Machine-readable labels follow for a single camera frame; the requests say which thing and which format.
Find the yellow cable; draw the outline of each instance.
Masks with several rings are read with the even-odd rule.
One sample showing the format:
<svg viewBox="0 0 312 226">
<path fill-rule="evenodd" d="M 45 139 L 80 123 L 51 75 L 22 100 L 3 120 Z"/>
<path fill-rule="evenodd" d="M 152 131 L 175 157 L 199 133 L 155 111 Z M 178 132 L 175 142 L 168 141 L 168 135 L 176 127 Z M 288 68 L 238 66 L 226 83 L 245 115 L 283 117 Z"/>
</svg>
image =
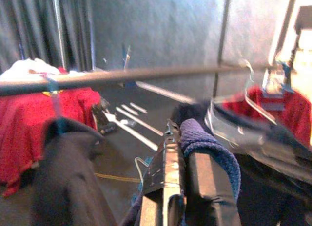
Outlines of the yellow cable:
<svg viewBox="0 0 312 226">
<path fill-rule="evenodd" d="M 134 182 L 134 183 L 141 183 L 141 180 L 138 178 L 131 178 L 131 177 L 121 177 L 121 176 L 112 176 L 112 175 L 105 175 L 100 173 L 94 173 L 95 176 L 104 178 L 104 179 L 111 179 L 116 181 L 125 181 L 125 182 Z"/>
</svg>

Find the red fabric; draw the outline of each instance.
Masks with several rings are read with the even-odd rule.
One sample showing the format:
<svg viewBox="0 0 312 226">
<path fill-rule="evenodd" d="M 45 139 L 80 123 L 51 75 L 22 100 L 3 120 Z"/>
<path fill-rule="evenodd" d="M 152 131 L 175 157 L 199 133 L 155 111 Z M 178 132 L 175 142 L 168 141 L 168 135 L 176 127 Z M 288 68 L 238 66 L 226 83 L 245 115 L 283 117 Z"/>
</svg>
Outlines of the red fabric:
<svg viewBox="0 0 312 226">
<path fill-rule="evenodd" d="M 62 115 L 95 128 L 91 106 L 100 95 L 91 88 L 59 93 Z M 20 187 L 21 174 L 42 158 L 43 125 L 55 117 L 52 99 L 43 93 L 0 98 L 0 182 L 8 196 Z"/>
<path fill-rule="evenodd" d="M 249 98 L 257 105 L 261 103 L 283 103 L 285 110 L 268 111 L 282 125 L 284 125 L 293 135 L 306 147 L 310 144 L 311 134 L 311 103 L 300 93 L 285 92 L 281 99 L 265 98 L 259 86 L 248 89 Z M 241 98 L 243 94 L 237 94 L 234 98 Z M 245 100 L 240 102 L 227 102 L 223 106 L 237 114 L 246 115 L 255 120 L 267 120 L 248 105 Z"/>
</svg>

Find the horizontal bar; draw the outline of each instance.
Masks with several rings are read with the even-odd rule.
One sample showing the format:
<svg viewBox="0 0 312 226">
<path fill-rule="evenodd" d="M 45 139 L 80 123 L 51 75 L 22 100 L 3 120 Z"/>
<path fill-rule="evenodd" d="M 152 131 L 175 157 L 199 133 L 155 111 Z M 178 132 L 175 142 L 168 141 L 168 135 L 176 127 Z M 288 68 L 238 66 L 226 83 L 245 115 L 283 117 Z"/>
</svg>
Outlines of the horizontal bar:
<svg viewBox="0 0 312 226">
<path fill-rule="evenodd" d="M 253 66 L 254 70 L 265 70 L 270 66 Z M 111 70 L 109 72 L 92 72 L 85 75 L 69 76 L 54 75 L 51 79 L 58 83 L 59 89 L 71 89 L 86 86 L 120 83 L 124 81 L 148 80 L 175 76 L 204 75 L 213 73 L 242 72 L 244 67 L 170 67 L 170 68 L 139 68 L 128 70 Z M 48 91 L 49 83 L 42 80 L 0 82 L 0 96 L 29 94 Z"/>
</svg>

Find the blue knit fabric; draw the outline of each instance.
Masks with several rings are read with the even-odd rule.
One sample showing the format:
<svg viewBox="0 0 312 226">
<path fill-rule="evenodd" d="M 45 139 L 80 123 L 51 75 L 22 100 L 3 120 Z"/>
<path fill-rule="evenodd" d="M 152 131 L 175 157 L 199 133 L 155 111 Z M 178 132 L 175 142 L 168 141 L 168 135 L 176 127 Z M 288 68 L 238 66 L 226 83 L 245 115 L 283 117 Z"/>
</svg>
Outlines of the blue knit fabric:
<svg viewBox="0 0 312 226">
<path fill-rule="evenodd" d="M 240 169 L 235 156 L 219 144 L 194 119 L 187 119 L 181 124 L 181 148 L 184 156 L 192 152 L 209 154 L 228 174 L 234 197 L 237 200 L 240 190 Z"/>
</svg>

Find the black drape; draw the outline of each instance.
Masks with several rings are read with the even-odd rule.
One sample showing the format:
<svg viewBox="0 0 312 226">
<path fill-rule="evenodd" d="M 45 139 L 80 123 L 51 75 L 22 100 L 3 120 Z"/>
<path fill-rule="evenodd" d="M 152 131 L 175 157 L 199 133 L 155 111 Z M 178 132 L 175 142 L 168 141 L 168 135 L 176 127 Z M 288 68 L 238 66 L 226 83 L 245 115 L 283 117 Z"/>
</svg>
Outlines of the black drape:
<svg viewBox="0 0 312 226">
<path fill-rule="evenodd" d="M 92 68 L 87 2 L 59 0 L 68 70 Z M 53 0 L 0 0 L 0 71 L 26 58 L 62 66 Z"/>
</svg>

